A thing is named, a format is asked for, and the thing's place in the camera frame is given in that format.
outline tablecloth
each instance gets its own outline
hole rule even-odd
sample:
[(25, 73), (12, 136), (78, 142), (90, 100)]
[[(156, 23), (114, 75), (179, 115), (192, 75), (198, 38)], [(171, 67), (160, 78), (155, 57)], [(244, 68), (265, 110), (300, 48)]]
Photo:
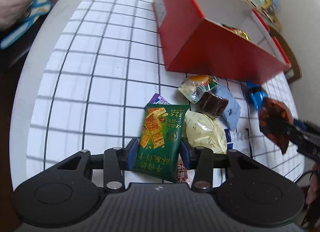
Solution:
[[(152, 0), (83, 0), (57, 41), (35, 101), (27, 145), (27, 177), (81, 149), (101, 154), (140, 136), (144, 106), (160, 93), (171, 104), (188, 104), (177, 91), (187, 74), (164, 67)], [(258, 113), (247, 102), (244, 83), (220, 79), (241, 106), (236, 131), (249, 132), (234, 147), (249, 146), (255, 160), (296, 180), (304, 158), (290, 144), (285, 155), (259, 130)], [(263, 85), (297, 117), (283, 73)], [(166, 182), (124, 171), (130, 182)], [(102, 172), (94, 172), (96, 184)], [(224, 181), (214, 170), (214, 186)]]

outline open cardboard box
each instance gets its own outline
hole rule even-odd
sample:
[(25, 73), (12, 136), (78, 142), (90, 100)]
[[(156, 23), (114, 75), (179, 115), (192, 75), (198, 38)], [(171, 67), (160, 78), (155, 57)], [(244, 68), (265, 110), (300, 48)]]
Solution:
[[(263, 84), (290, 62), (244, 0), (154, 0), (165, 67)], [(221, 24), (245, 31), (251, 42)]]

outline light blue package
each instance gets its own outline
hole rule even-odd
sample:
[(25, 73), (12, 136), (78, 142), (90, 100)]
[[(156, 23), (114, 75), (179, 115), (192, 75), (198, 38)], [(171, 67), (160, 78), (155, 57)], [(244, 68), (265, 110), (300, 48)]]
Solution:
[(227, 99), (229, 101), (226, 109), (222, 113), (222, 116), (226, 120), (230, 130), (234, 131), (237, 127), (240, 118), (241, 109), (231, 92), (221, 82), (219, 83), (220, 89), (216, 89), (213, 92), (215, 95)]

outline green snack package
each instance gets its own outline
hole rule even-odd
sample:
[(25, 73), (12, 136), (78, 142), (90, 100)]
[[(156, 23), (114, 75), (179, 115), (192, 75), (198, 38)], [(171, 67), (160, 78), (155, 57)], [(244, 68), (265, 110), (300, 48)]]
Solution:
[(184, 115), (189, 105), (147, 104), (134, 171), (176, 182)]

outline orange foil wrapper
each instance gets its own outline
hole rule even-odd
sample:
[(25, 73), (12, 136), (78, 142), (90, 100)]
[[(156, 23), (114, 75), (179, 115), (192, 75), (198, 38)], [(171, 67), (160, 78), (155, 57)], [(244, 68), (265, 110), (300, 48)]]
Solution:
[(263, 130), (264, 135), (281, 149), (282, 154), (285, 154), (289, 146), (289, 137), (287, 135), (273, 134), (268, 131), (268, 120), (270, 116), (282, 118), (288, 123), (293, 124), (292, 114), (283, 102), (270, 98), (263, 100), (262, 107), (259, 110), (260, 130)]

